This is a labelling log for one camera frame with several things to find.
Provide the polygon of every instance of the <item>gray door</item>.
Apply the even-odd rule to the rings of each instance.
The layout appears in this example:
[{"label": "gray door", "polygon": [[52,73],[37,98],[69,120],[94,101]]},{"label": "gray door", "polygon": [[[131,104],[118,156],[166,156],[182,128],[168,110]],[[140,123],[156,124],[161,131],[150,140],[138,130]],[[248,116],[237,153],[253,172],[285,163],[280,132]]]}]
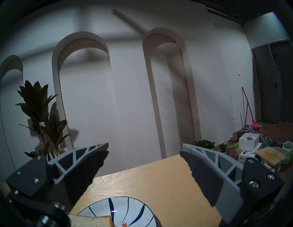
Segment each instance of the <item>gray door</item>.
[{"label": "gray door", "polygon": [[279,123],[280,108],[275,65],[269,44],[252,49],[256,64],[260,95],[260,116],[268,122]]},{"label": "gray door", "polygon": [[293,48],[290,41],[274,44],[283,86],[284,121],[293,122]]}]

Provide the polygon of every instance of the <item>bread slice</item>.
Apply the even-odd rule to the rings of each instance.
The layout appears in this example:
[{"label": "bread slice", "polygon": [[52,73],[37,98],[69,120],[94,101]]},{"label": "bread slice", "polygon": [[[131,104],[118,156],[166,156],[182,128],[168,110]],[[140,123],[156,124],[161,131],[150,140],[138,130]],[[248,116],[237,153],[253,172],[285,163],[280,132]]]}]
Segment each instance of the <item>bread slice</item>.
[{"label": "bread slice", "polygon": [[71,226],[75,227],[113,227],[111,216],[87,217],[81,215],[68,215]]}]

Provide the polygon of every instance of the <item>blue and white plate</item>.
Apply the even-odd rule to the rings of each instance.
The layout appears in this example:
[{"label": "blue and white plate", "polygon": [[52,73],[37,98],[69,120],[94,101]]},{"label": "blue and white plate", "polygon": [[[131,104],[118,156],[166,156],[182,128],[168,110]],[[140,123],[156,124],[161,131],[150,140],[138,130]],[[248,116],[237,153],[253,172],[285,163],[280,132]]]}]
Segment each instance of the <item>blue and white plate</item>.
[{"label": "blue and white plate", "polygon": [[151,209],[131,197],[111,197],[84,208],[78,215],[112,217],[113,227],[157,227],[157,221]]}]

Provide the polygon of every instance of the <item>dark green plant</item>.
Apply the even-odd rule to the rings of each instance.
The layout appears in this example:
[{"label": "dark green plant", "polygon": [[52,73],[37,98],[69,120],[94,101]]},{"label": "dark green plant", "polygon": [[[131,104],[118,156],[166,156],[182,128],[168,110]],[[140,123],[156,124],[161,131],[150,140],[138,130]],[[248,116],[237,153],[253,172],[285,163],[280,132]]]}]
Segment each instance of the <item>dark green plant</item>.
[{"label": "dark green plant", "polygon": [[39,150],[39,153],[38,152],[35,152],[35,151],[32,151],[30,153],[28,152],[24,152],[27,156],[31,157],[31,158],[34,158],[36,156],[40,156],[40,155],[44,155],[44,156],[47,156],[48,158],[48,161],[51,160],[51,157],[49,155],[49,145],[50,145],[50,142],[47,142],[45,147],[41,150]]},{"label": "dark green plant", "polygon": [[219,145],[219,148],[220,148],[220,151],[227,151],[227,145],[224,144],[224,143],[221,143],[221,144]]},{"label": "dark green plant", "polygon": [[66,126],[66,120],[59,121],[57,123],[57,119],[54,114],[49,116],[49,119],[45,119],[45,127],[41,126],[41,128],[47,133],[50,140],[55,146],[57,154],[59,154],[59,144],[67,137],[69,134],[62,136],[63,129]]},{"label": "dark green plant", "polygon": [[204,148],[207,148],[207,149],[212,149],[212,148],[215,148],[215,142],[211,142],[209,140],[206,140],[206,139],[203,139],[203,140],[200,140],[200,141],[194,141],[194,145],[195,146],[198,146],[198,147],[204,147]]},{"label": "dark green plant", "polygon": [[[48,160],[51,159],[49,153],[55,158],[54,149],[52,149],[52,144],[55,146],[56,154],[59,155],[59,144],[69,135],[62,137],[62,131],[66,126],[66,120],[57,122],[56,117],[50,116],[47,118],[47,113],[45,109],[48,104],[58,95],[51,95],[47,98],[48,84],[41,87],[40,83],[37,81],[34,86],[31,85],[29,81],[25,81],[24,87],[19,86],[20,91],[17,92],[21,95],[25,103],[18,103],[16,105],[21,106],[22,111],[31,118],[33,125],[29,128],[30,130],[36,132],[42,138],[44,148],[39,150],[39,153],[32,151],[30,153],[25,152],[29,157],[34,158],[37,155],[46,155]],[[39,122],[45,122],[45,127],[40,126]]]}]

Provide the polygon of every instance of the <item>white box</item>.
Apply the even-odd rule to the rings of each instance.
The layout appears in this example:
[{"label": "white box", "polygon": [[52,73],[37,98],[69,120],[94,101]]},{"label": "white box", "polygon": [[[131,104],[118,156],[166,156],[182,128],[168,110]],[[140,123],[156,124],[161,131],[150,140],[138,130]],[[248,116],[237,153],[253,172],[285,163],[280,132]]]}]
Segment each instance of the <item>white box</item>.
[{"label": "white box", "polygon": [[[247,140],[247,137],[254,137],[254,140]],[[252,151],[259,145],[259,134],[245,133],[239,138],[239,147],[244,150]]]},{"label": "white box", "polygon": [[243,152],[241,152],[241,153],[238,155],[238,162],[240,162],[242,165],[244,165],[245,160],[246,160],[247,158],[253,158],[253,159],[255,159],[256,161],[258,161],[258,159],[255,158],[255,154],[253,154],[253,153],[251,153],[251,152],[243,151]]}]

